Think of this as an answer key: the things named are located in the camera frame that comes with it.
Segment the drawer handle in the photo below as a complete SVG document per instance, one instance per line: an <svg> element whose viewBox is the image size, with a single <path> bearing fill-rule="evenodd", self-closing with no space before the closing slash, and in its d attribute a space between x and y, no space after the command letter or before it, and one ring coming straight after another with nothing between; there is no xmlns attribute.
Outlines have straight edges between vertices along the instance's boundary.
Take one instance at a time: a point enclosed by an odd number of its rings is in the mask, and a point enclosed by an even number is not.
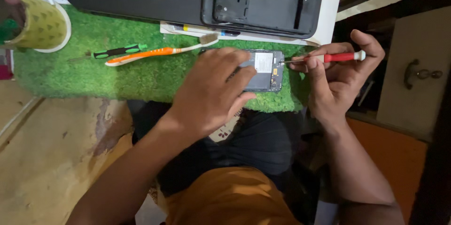
<svg viewBox="0 0 451 225"><path fill-rule="evenodd" d="M434 71L431 72L427 69L422 69L418 72L414 71L413 67L414 66L418 66L420 64L420 61L418 59L415 59L414 61L410 62L409 65L407 66L407 68L405 69L404 72L404 86L407 89L412 89L413 85L409 83L409 78L412 75L415 75L417 78L419 78L420 80L424 80L427 79L429 77L432 77L434 79L439 79L440 77L443 76L443 72L442 71Z"/></svg>
<svg viewBox="0 0 451 225"><path fill-rule="evenodd" d="M409 83L409 78L412 75L412 73L414 72L413 67L414 66L418 66L420 64L420 60L415 59L412 62L409 63L409 65L407 66L407 68L405 69L404 72L404 86L408 89L411 90L413 85Z"/></svg>

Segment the wooden cabinet door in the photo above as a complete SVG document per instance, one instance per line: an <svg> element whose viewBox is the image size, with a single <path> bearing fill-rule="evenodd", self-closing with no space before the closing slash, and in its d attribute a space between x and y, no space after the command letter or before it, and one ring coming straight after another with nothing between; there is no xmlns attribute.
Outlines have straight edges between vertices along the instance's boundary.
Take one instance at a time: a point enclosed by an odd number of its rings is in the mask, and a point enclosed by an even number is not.
<svg viewBox="0 0 451 225"><path fill-rule="evenodd" d="M438 78L409 78L409 63L418 60L414 73L442 71ZM451 7L436 9L396 21L377 120L416 133L429 140L440 109L451 65Z"/></svg>

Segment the smartphone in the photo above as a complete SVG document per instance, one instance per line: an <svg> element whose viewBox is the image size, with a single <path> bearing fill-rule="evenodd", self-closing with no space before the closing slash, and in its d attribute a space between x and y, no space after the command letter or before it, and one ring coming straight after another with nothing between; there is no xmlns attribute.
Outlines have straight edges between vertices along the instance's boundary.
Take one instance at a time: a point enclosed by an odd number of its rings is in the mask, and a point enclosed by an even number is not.
<svg viewBox="0 0 451 225"><path fill-rule="evenodd" d="M202 48L200 54L212 48ZM242 63L240 67L253 66L257 74L246 86L250 92L279 92L282 89L285 55L282 51L244 49L251 53L251 59Z"/></svg>

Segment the floor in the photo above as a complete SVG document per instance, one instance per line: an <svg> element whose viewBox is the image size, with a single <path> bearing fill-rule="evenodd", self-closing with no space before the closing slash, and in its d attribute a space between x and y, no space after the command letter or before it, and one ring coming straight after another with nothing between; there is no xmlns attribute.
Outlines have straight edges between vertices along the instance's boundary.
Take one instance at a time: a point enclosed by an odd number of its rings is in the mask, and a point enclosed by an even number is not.
<svg viewBox="0 0 451 225"><path fill-rule="evenodd" d="M127 106L101 98L33 98L14 81L0 81L0 94L1 128L34 99L0 136L2 223L62 225L93 181L131 147ZM427 145L360 121L349 124L408 220ZM151 199L142 211L138 223L164 220Z"/></svg>
<svg viewBox="0 0 451 225"><path fill-rule="evenodd" d="M0 94L2 128L33 96L14 81L0 81ZM131 132L125 102L35 99L0 137L2 223L64 224L93 181L131 147Z"/></svg>

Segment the black pants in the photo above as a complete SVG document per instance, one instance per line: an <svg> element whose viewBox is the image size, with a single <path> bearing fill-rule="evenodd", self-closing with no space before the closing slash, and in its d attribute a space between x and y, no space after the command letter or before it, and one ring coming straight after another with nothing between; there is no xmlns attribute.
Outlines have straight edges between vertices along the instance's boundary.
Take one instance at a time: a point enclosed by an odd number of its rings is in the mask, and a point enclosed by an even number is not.
<svg viewBox="0 0 451 225"><path fill-rule="evenodd" d="M135 126L133 144L171 107L171 104L153 101L129 100L127 104ZM285 172L292 164L300 141L301 115L249 110L245 115L240 132L231 140L216 143L207 137L172 159L157 176L163 194L168 197L188 188L208 170L234 166L251 166L262 171L283 191Z"/></svg>

